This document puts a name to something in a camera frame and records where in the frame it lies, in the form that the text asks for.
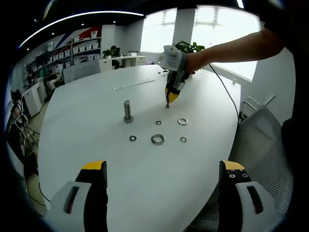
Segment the hand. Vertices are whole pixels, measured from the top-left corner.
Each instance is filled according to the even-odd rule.
[[[190,74],[194,74],[195,71],[201,69],[208,64],[205,59],[205,50],[202,52],[195,52],[187,54],[187,67],[186,71]]]

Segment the computer monitor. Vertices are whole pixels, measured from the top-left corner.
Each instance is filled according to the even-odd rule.
[[[35,58],[35,64],[36,66],[43,65],[44,63],[47,63],[50,58],[50,52],[45,52],[42,55],[39,55],[38,57]]]
[[[118,57],[120,55],[120,47],[117,47],[114,51],[114,57]]]

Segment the ceiling light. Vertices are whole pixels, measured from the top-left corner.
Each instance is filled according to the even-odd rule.
[[[24,43],[27,42],[29,39],[31,39],[33,36],[35,36],[36,34],[41,32],[42,30],[50,27],[53,24],[59,23],[59,22],[61,22],[63,20],[69,19],[69,18],[74,18],[74,17],[78,17],[78,16],[83,16],[83,15],[90,15],[90,14],[102,14],[102,13],[127,14],[127,15],[131,15],[132,14],[132,15],[137,15],[137,16],[144,16],[143,14],[133,13],[133,12],[126,12],[126,11],[93,11],[93,12],[74,14],[74,15],[71,15],[71,16],[59,19],[59,20],[57,20],[55,22],[52,22],[52,23],[46,25],[45,27],[42,27],[41,29],[39,29],[38,31],[36,31],[32,35],[30,35],[28,38],[26,38],[25,41],[23,41],[18,48],[20,48],[22,45],[24,45]]]
[[[238,3],[238,6],[239,6],[240,8],[242,8],[242,9],[243,9],[243,3],[242,3],[242,0],[237,0],[237,3]]]

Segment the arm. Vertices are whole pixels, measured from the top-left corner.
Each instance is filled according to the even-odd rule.
[[[187,71],[193,72],[213,62],[243,62],[277,55],[284,48],[282,38],[263,28],[240,39],[216,45],[201,52],[187,54]]]

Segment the black cable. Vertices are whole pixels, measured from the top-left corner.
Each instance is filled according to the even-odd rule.
[[[36,201],[37,203],[39,203],[41,206],[46,206],[45,204],[40,203],[38,200],[34,199],[33,197],[31,197],[28,193],[26,193],[24,191],[25,194],[27,194],[32,200]]]
[[[229,96],[229,97],[230,97],[230,99],[232,100],[232,102],[233,102],[233,104],[234,104],[234,106],[235,106],[235,110],[236,110],[236,114],[237,114],[237,124],[238,124],[239,114],[238,114],[238,110],[237,110],[237,107],[236,107],[236,105],[235,105],[235,102],[234,102],[234,100],[232,99],[232,97],[231,97],[230,93],[227,91],[227,89],[226,89],[226,87],[225,87],[225,85],[224,85],[224,83],[223,83],[222,79],[221,79],[221,78],[220,78],[220,76],[218,75],[218,73],[217,73],[217,72],[213,69],[213,67],[211,66],[211,64],[209,64],[209,66],[210,66],[210,67],[211,67],[211,69],[214,71],[214,73],[217,75],[217,77],[220,79],[220,81],[221,81],[221,83],[222,83],[223,87],[225,88],[225,90],[226,90],[226,92],[227,92],[228,96]]]
[[[33,129],[31,129],[30,127],[27,127],[29,130],[33,131],[33,133],[36,133],[38,135],[41,135],[40,133],[37,133],[36,131],[34,131]]]
[[[40,182],[39,182],[39,190],[40,190],[42,196],[43,196],[46,200],[48,200],[48,201],[50,202],[50,200],[49,200],[47,197],[45,197],[45,195],[42,193],[41,186],[40,186]]]

